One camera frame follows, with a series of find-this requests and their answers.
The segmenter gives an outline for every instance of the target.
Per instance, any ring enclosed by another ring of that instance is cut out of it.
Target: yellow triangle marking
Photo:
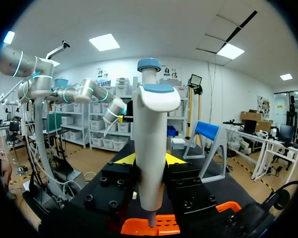
[[[116,162],[114,162],[115,164],[122,164],[122,163],[126,163],[128,165],[133,165],[134,164],[134,161],[135,161],[135,158],[136,158],[136,154],[133,153],[129,156],[126,156],[125,158],[122,158],[121,160],[118,160]]]
[[[179,164],[186,164],[187,162],[178,159],[177,157],[174,157],[173,155],[170,155],[168,153],[165,154],[165,159],[167,160],[168,165],[173,165],[175,163]]]

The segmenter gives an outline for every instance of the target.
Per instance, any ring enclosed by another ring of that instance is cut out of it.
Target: white table
[[[251,134],[247,134],[247,133],[244,133],[244,132],[241,132],[241,131],[238,131],[240,129],[240,126],[237,126],[237,125],[229,125],[229,124],[223,124],[222,125],[226,130],[227,132],[229,132],[228,136],[229,136],[229,140],[231,138],[231,136],[233,134],[237,134],[241,137],[244,137],[244,138],[247,138],[249,140],[252,140],[252,141],[257,141],[257,142],[260,142],[262,143],[262,148],[260,150],[260,154],[259,154],[259,157],[258,157],[258,160],[254,160],[253,158],[239,152],[238,150],[233,150],[235,151],[238,155],[246,158],[248,161],[252,162],[255,164],[255,169],[253,171],[253,174],[251,176],[251,179],[255,179],[255,175],[257,174],[257,171],[261,165],[261,162],[262,162],[262,158],[263,158],[263,155],[264,155],[264,151],[265,151],[265,147],[266,147],[266,142],[267,142],[267,139],[264,139],[262,137],[259,137],[257,135],[251,135]]]
[[[282,149],[287,149],[289,151],[293,151],[295,153],[295,159],[289,158],[287,156],[284,156],[282,154],[277,153],[276,151],[274,151],[274,147],[278,147],[278,148],[282,148]],[[296,149],[294,147],[285,147],[285,146],[282,145],[281,141],[277,141],[277,140],[273,140],[273,139],[267,140],[267,147],[266,147],[266,150],[265,150],[265,154],[264,154],[262,163],[259,167],[259,170],[256,172],[254,181],[256,181],[257,179],[259,179],[260,177],[264,176],[267,173],[269,165],[272,162],[272,158],[270,158],[268,164],[266,164],[268,153],[271,153],[273,155],[278,155],[279,157],[284,158],[287,161],[291,161],[293,163],[291,172],[288,175],[288,178],[287,178],[285,184],[288,183],[290,178],[292,177],[292,175],[294,173],[294,170],[295,170],[295,167],[296,167],[296,164],[297,164],[297,161],[298,161],[298,149]]]

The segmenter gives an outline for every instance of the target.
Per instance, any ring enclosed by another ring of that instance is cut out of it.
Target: cardboard box
[[[270,127],[272,126],[272,123],[268,120],[259,120],[257,121],[255,132],[259,132],[259,130],[263,130],[270,133]]]
[[[262,115],[260,113],[248,113],[248,112],[241,112],[240,113],[241,120],[261,120]]]

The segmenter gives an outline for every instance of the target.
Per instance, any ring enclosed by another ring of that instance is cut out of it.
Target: person
[[[0,177],[3,179],[4,188],[7,192],[8,197],[11,200],[15,200],[16,199],[15,193],[12,193],[9,190],[9,183],[10,183],[11,174],[12,174],[12,167],[10,165],[9,160],[5,156],[4,151],[1,149],[0,149],[0,155],[3,158],[3,159],[0,159]]]

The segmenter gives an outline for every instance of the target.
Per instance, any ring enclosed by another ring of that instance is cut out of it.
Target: office chair
[[[18,164],[19,163],[19,158],[15,150],[15,144],[19,143],[20,140],[16,137],[19,134],[20,131],[20,123],[18,121],[10,121],[9,124],[9,131],[12,132],[12,135],[9,135],[5,141],[7,145],[12,146],[12,149],[15,154],[15,159],[12,159],[13,164]],[[19,166],[16,168],[15,173],[19,176],[24,175],[28,172],[28,168],[26,166]]]

